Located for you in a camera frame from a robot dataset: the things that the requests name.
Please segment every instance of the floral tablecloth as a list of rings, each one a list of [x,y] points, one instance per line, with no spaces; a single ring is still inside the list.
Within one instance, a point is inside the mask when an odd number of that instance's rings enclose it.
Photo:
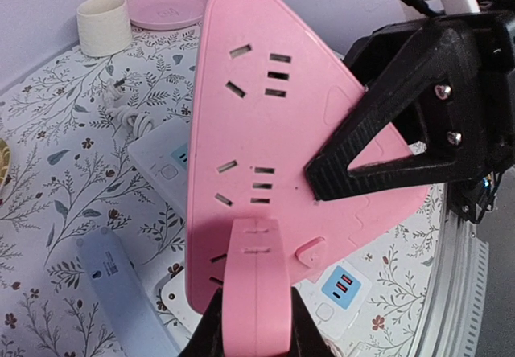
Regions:
[[[75,47],[0,97],[0,138],[12,164],[0,190],[0,357],[123,355],[93,293],[75,242],[107,226],[121,237],[159,316],[159,286],[181,269],[184,222],[133,168],[130,132],[105,111],[109,79],[120,100],[157,123],[189,121],[200,27],[134,29],[123,52],[89,58]],[[438,238],[441,190],[418,214],[348,260],[374,282],[359,318],[337,343],[366,356],[407,355]]]

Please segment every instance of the tablecloth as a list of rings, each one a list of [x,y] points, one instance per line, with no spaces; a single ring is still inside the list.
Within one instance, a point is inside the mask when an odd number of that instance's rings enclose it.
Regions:
[[[107,80],[125,78],[122,103],[156,124],[189,121],[199,36],[199,25],[134,28],[123,52],[95,59],[74,47],[0,97],[0,138],[12,151],[0,190],[0,357],[123,355],[75,251],[77,238],[101,226],[120,236],[156,312],[187,340],[159,297],[183,262],[184,222],[133,168],[126,148],[134,138],[101,96]],[[364,357],[407,355],[441,203],[432,187],[416,215],[348,258],[373,289],[335,348],[362,343]]]

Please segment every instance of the white mug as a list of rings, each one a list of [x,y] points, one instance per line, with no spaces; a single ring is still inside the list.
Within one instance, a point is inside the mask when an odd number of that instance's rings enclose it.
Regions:
[[[88,0],[77,8],[82,52],[105,57],[122,51],[132,41],[127,0]]]

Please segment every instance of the pink dish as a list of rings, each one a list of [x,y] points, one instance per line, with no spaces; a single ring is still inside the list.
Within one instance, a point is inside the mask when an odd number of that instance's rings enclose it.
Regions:
[[[148,30],[177,30],[204,16],[208,0],[127,0],[133,25]]]

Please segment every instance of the wall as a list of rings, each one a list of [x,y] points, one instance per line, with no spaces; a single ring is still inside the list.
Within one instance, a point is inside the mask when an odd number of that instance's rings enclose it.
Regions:
[[[78,40],[84,0],[0,0],[0,92]]]
[[[404,20],[397,0],[283,1],[340,52],[346,52],[359,37],[378,27]]]

